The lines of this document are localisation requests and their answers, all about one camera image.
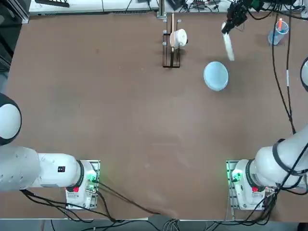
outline orange straw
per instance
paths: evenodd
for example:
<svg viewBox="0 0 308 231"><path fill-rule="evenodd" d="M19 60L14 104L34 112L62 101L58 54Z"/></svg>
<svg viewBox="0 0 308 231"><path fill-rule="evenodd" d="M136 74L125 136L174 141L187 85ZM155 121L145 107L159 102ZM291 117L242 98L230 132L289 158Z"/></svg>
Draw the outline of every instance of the orange straw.
<svg viewBox="0 0 308 231"><path fill-rule="evenodd" d="M281 26L282 26L282 18L279 19L279 23L278 23L278 29L279 29L279 31L281 31Z"/></svg>

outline equipment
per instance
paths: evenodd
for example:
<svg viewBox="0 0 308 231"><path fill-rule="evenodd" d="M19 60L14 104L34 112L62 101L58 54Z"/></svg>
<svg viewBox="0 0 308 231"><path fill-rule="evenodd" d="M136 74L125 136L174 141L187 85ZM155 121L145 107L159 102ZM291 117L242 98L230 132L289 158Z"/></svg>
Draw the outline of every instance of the equipment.
<svg viewBox="0 0 308 231"><path fill-rule="evenodd" d="M254 9L256 12L263 11L272 11L275 10L275 7L282 6L282 5L291 5L295 3L296 0L273 0L273 1L267 1L267 0L239 0L236 3L231 2L230 7L228 8L227 12L227 21L221 32L223 34L229 33L233 28L236 26L241 25L247 20L247 13L250 13L250 9ZM264 3L269 2L268 8L264 9ZM294 8L295 10L301 9L303 6L297 6Z"/></svg>
<svg viewBox="0 0 308 231"><path fill-rule="evenodd" d="M286 140L273 146L261 148L255 159L240 160L231 172L239 209L261 210L256 206L265 198L266 189L281 188L286 176L291 173L283 189L305 189L308 172L308 125ZM294 170L292 166L299 159Z"/></svg>
<svg viewBox="0 0 308 231"><path fill-rule="evenodd" d="M9 145L18 135L22 116L17 104L0 93L0 191L66 187L68 203L96 208L99 161L76 160L67 154L37 153Z"/></svg>

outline black sticker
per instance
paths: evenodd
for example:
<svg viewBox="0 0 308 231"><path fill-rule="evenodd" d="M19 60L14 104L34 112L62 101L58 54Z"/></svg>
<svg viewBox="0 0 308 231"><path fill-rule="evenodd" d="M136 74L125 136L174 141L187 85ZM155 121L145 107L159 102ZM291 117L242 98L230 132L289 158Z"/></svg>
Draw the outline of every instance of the black sticker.
<svg viewBox="0 0 308 231"><path fill-rule="evenodd" d="M65 172L65 166L58 166L58 172Z"/></svg>

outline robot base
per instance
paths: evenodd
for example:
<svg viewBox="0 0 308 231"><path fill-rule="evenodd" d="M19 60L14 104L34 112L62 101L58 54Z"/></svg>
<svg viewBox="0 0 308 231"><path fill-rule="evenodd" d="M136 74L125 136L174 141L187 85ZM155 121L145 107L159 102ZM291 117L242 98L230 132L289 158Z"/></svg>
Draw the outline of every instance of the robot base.
<svg viewBox="0 0 308 231"><path fill-rule="evenodd" d="M84 176L82 184L79 188L74 188L73 192L65 190L66 202L82 206L87 209L95 209L97 207L98 184L91 180L98 180L100 177L100 160L80 160L84 167ZM82 209L79 207L68 205L68 209Z"/></svg>
<svg viewBox="0 0 308 231"><path fill-rule="evenodd" d="M248 160L228 160L227 175L229 182L229 197L231 201L232 215L235 218L234 209L263 210L263 204L256 205L265 197L265 190L254 192L246 178L246 165Z"/></svg>

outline cable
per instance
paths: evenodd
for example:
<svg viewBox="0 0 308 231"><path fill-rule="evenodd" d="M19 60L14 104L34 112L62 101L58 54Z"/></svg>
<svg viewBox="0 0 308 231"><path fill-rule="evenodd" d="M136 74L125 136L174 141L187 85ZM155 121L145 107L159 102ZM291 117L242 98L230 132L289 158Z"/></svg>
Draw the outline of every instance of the cable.
<svg viewBox="0 0 308 231"><path fill-rule="evenodd" d="M272 55L273 71L274 71L276 84L277 84L277 87L278 87L278 90L279 90L279 94L280 94L280 97L281 97L284 109L285 109L285 111L286 111L286 113L288 115L289 121L290 121L292 132L293 132L293 134L295 134L296 130L294 128L292 118L290 117L290 113L289 113L287 105L285 103L285 100L284 100L284 97L283 97L283 94L282 94L282 90L281 90L281 87L280 87L280 83L279 83L279 80L278 80L278 77L277 77L277 73L276 73L275 55L274 55L274 38L275 38L277 18L278 18L278 13L276 13L276 19L275 19L274 29L273 29L273 38L272 38L272 44L271 44L271 55Z"/></svg>
<svg viewBox="0 0 308 231"><path fill-rule="evenodd" d="M83 219L81 219L74 211L72 211L72 210L70 210L70 209L68 209L68 208L65 208L65 207L62 207L62 206L59 206L59 205L54 205L54 204L52 204L51 202L48 202L48 201L45 201L45 202L48 203L48 204L46 204L46 203L43 203L43 202L34 200L33 198L31 198L29 195L26 195L26 194L25 194L25 196L26 196L30 201L32 201L32 202L34 202L34 203L36 203L36 204L46 205L46 206L50 206L50 207L55 207L55 208L57 208L59 211L61 211L63 214L65 214L65 215L66 215L70 220L72 220L72 221L75 221L75 222L82 221L82 222L84 222L84 223L92 223L92 222L94 221L94 220L92 220L92 221L83 220ZM73 219L71 216L69 216L66 212L62 211L60 208L61 208L61 209L64 209L64 210L67 210L67 211L69 211L69 212L71 212L71 213L73 213L74 216L76 216L78 220Z"/></svg>
<svg viewBox="0 0 308 231"><path fill-rule="evenodd" d="M132 0L129 1L129 4L127 5L127 8L126 8L125 12L127 12L128 8L129 8L129 5L131 4L131 1Z"/></svg>
<svg viewBox="0 0 308 231"><path fill-rule="evenodd" d="M153 228L155 228L157 231L160 231L159 228L157 228L153 223L149 222L148 220L130 220L130 221L127 221L125 223L121 223L121 224L113 224L113 225L109 225L109 226L99 226L99 227L95 227L95 229L104 229L104 228L113 228L113 227L119 227L119 226L122 226L122 225L126 225L126 224L129 224L129 223L132 223L132 222L147 222L149 223L150 225L152 225ZM83 229L81 231L88 231L88 230L93 230L93 228L86 228L86 229Z"/></svg>
<svg viewBox="0 0 308 231"><path fill-rule="evenodd" d="M188 8L187 1L188 1L188 0L186 0L185 3L182 5L182 7L181 7L179 13L181 12L181 10L182 10L183 8L184 8L184 9Z"/></svg>
<svg viewBox="0 0 308 231"><path fill-rule="evenodd" d="M50 220L50 223L51 223L52 230L53 230L53 231L56 231L56 230L54 229L54 226L53 226L52 220Z"/></svg>
<svg viewBox="0 0 308 231"><path fill-rule="evenodd" d="M273 4L273 1L270 3L270 5L268 6L268 8L265 9L265 11L267 11L267 10L272 6L272 4ZM250 14L250 16L251 16L253 19L255 19L255 20L262 20L262 19L265 19L265 18L269 17L270 14L272 13L272 11L270 11L269 14L267 14L267 15L261 17L261 18L256 18L256 17L254 17L253 14L252 14L249 10L248 10L248 13Z"/></svg>
<svg viewBox="0 0 308 231"><path fill-rule="evenodd" d="M41 197L41 196L37 196L37 195L35 195L34 193L32 193L32 192L30 192L30 191L28 191L28 190L20 190L20 191L21 191L25 196L28 195L29 197L34 197L34 198L43 200L43 201L45 201L45 202L51 202L51 203L55 203L55 204L65 205L65 206L70 205L70 206L82 208L82 209L87 210L87 211L89 211L89 212L91 212L91 213L96 213L96 214L99 214L99 215L103 215L103 216L105 216L105 217L108 217L107 214L104 214L104 213L101 213L101 212L97 212L97 211L95 211L95 210L90 210L90 209L88 209L88 208L84 208L84 207L79 206L79 205L75 205L75 204L72 204L72 203L65 203L65 202L54 201L54 200L51 200L51 199L48 199L48 198L44 198L44 197Z"/></svg>
<svg viewBox="0 0 308 231"><path fill-rule="evenodd" d="M149 6L150 11L152 11L152 8L151 8L151 6L150 6L150 0L147 0L146 2L148 3L148 6Z"/></svg>
<svg viewBox="0 0 308 231"><path fill-rule="evenodd" d="M200 13L199 4L198 4L197 1L196 1L196 5L197 5L197 8L198 8L198 12Z"/></svg>
<svg viewBox="0 0 308 231"><path fill-rule="evenodd" d="M280 14L285 15L285 16L289 16L291 18L296 18L296 19L308 21L308 18L303 18L303 17L291 15L291 14L285 13L283 11L277 11L277 10L272 10L272 11L275 12L275 13L280 13Z"/></svg>
<svg viewBox="0 0 308 231"><path fill-rule="evenodd" d="M287 63L286 63L286 81L287 81L287 96L288 105L290 113L290 123L293 124L292 118L292 108L291 108L291 98L290 98L290 79L289 79L289 55L290 55L290 42L291 42L291 17L289 16L289 39L288 39L288 49L287 49ZM293 135L296 133L294 126L292 126Z"/></svg>
<svg viewBox="0 0 308 231"><path fill-rule="evenodd" d="M97 191L96 193L99 195L99 197L102 199L102 201L103 201L103 203L104 203L104 207L105 207L106 213L107 213L107 215L108 215L108 218L109 218L113 223L116 223L117 220L114 219L114 218L110 215L110 213L109 213L109 210L108 210L108 207L107 207L107 203L106 203L105 198L103 197L103 195L102 195L99 191Z"/></svg>
<svg viewBox="0 0 308 231"><path fill-rule="evenodd" d="M214 231L215 229L217 229L217 227L218 227L219 225L221 225L221 223L220 223L220 224L217 224L217 226L215 226L215 228L214 228L212 231Z"/></svg>
<svg viewBox="0 0 308 231"><path fill-rule="evenodd" d="M213 12L213 11L212 11L212 9L211 9L210 7L208 7L208 6L205 6L205 8L207 8L207 9L209 9L209 10L210 10L211 12Z"/></svg>
<svg viewBox="0 0 308 231"><path fill-rule="evenodd" d="M215 6L214 6L213 9L214 9L214 10L217 9L217 11L219 12L219 7L218 7L218 5L216 4L215 0L213 0L213 2L215 3Z"/></svg>
<svg viewBox="0 0 308 231"><path fill-rule="evenodd" d="M114 225L115 225L115 223L113 223L111 226L109 226L109 227L103 229L103 231L105 231L105 230L107 230L107 229L109 229L109 228L112 228Z"/></svg>
<svg viewBox="0 0 308 231"><path fill-rule="evenodd" d="M151 214L154 214L154 215L160 215L160 213L153 212L153 211L151 211L151 210L149 210L149 209L147 209L147 208L142 207L141 205L139 205L139 204L137 204L136 202L134 202L134 201L132 201L132 200L126 198L125 196L119 194L118 192L116 192L115 190L113 190L112 188L110 188L109 186L107 186L107 185L105 185L105 184L103 184L103 183L101 183L101 182L99 182L99 181L97 181L97 180L93 180L92 182L94 182L94 183L99 183L101 186L104 186L105 188L107 188L107 189L110 190L111 192L113 192L113 193L115 193L116 195L118 195L119 197L123 198L125 201L127 201L127 202L131 203L132 205L134 205L134 206L136 206L136 207L142 209L142 210L145 211L145 212L148 212L148 213L151 213Z"/></svg>
<svg viewBox="0 0 308 231"><path fill-rule="evenodd" d="M216 223L213 222L213 224L211 224L209 227L207 227L207 223L206 223L206 227L204 228L203 231L209 231Z"/></svg>

